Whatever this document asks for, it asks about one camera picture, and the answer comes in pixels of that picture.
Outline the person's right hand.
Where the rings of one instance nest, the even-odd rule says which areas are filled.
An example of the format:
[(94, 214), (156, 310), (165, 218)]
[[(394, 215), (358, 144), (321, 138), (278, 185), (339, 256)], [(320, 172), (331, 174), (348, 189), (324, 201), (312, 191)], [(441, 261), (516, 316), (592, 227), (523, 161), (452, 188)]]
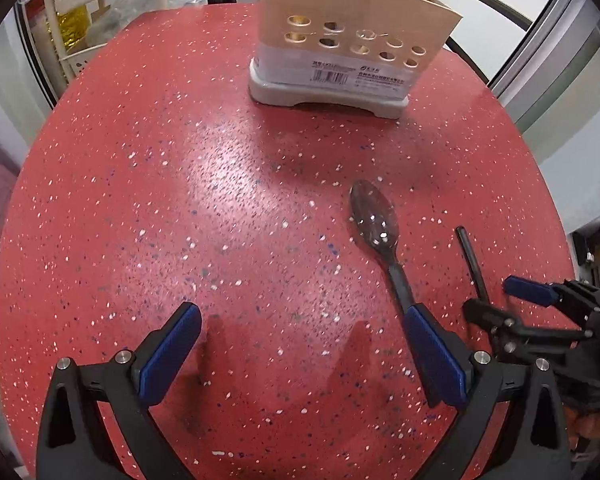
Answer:
[(570, 448), (574, 450), (580, 439), (600, 439), (600, 412), (580, 414), (566, 406), (565, 414)]

